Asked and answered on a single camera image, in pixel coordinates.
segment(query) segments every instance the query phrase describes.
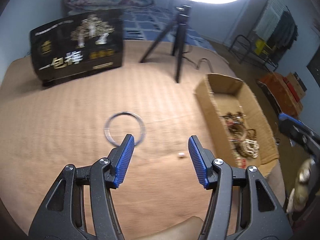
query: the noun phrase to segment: tripod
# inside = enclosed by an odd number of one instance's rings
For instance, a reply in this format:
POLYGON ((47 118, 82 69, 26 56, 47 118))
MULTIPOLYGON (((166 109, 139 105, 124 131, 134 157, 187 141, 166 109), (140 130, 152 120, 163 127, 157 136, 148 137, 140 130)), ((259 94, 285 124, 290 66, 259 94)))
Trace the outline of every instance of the tripod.
POLYGON ((174 40, 173 48, 172 48, 172 56, 176 55, 176 52, 178 50, 178 60, 177 60, 177 73, 176 73, 176 82, 179 83, 180 78, 180 71, 181 71, 181 64, 182 64, 182 55, 183 55, 183 48, 187 33, 187 22, 189 19, 189 12, 191 7, 187 5, 183 5, 182 8, 177 8, 179 13, 175 17, 172 22, 170 22, 166 28, 160 33, 160 35, 156 38, 156 40, 152 43, 152 45, 149 47, 147 52, 144 54, 142 59, 140 60, 140 63, 145 63, 146 58, 149 56, 150 53, 155 49, 155 47, 159 44, 160 41, 172 30, 173 26, 176 24, 177 32, 176 32, 176 38, 174 40))

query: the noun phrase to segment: red tag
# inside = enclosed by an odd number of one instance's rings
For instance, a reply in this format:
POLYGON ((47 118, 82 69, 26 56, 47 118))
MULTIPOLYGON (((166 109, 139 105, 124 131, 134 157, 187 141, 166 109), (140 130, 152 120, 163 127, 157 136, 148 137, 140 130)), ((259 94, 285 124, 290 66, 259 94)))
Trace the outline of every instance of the red tag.
POLYGON ((245 169, 247 167, 247 160, 246 159, 242 159, 242 166, 241 168, 245 169))

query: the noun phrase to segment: black box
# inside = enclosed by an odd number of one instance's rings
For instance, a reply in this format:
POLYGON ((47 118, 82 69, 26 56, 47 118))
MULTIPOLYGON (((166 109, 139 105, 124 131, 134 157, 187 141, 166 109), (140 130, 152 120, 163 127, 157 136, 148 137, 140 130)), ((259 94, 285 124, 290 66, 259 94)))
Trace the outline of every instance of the black box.
POLYGON ((44 85, 121 67, 122 10, 66 17, 30 32, 33 68, 44 85))

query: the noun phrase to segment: blue bed sheet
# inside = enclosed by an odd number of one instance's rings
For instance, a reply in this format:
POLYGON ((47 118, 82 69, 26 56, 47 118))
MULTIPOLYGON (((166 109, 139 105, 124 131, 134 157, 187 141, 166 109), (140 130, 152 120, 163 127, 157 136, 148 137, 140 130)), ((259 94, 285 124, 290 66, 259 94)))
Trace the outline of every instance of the blue bed sheet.
MULTIPOLYGON (((126 10, 123 15, 124 39, 154 41, 175 15, 164 8, 152 7, 126 10)), ((175 31, 168 33, 163 41, 174 41, 175 31)), ((195 30, 188 27, 186 44, 215 51, 211 44, 203 39, 195 30)))

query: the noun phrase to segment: open cardboard box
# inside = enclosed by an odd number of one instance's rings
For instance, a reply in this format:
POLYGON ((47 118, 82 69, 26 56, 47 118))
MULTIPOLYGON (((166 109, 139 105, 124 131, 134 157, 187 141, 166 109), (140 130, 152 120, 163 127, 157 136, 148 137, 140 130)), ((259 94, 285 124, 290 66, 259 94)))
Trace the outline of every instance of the open cardboard box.
POLYGON ((279 153, 268 121, 248 85, 238 78, 208 74, 196 88, 196 97, 212 137, 214 156, 234 167, 241 167, 241 163, 245 163, 243 168, 254 165, 267 177, 276 165, 279 153), (242 156, 239 159, 240 155, 229 140, 231 134, 222 116, 237 111, 246 115, 247 129, 255 129, 257 132, 260 147, 256 159, 242 156))

